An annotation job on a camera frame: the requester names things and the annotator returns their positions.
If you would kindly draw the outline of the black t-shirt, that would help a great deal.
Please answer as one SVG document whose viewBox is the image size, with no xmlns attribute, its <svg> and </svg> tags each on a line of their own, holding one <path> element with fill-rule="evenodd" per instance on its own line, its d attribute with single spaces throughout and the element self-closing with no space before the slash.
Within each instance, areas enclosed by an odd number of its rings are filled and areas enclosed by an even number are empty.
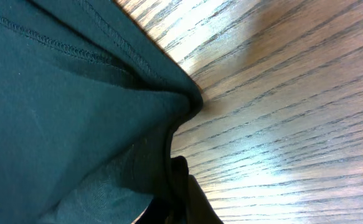
<svg viewBox="0 0 363 224">
<path fill-rule="evenodd" d="M 183 217 L 196 84 L 111 1 L 0 1 L 0 223 Z"/>
</svg>

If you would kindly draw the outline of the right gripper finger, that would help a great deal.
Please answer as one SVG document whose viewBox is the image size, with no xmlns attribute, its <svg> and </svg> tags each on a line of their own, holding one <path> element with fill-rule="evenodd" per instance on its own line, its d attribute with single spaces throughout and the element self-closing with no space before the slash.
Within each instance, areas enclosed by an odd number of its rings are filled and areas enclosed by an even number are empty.
<svg viewBox="0 0 363 224">
<path fill-rule="evenodd" d="M 188 176 L 186 213 L 188 224 L 224 224 L 193 175 Z"/>
</svg>

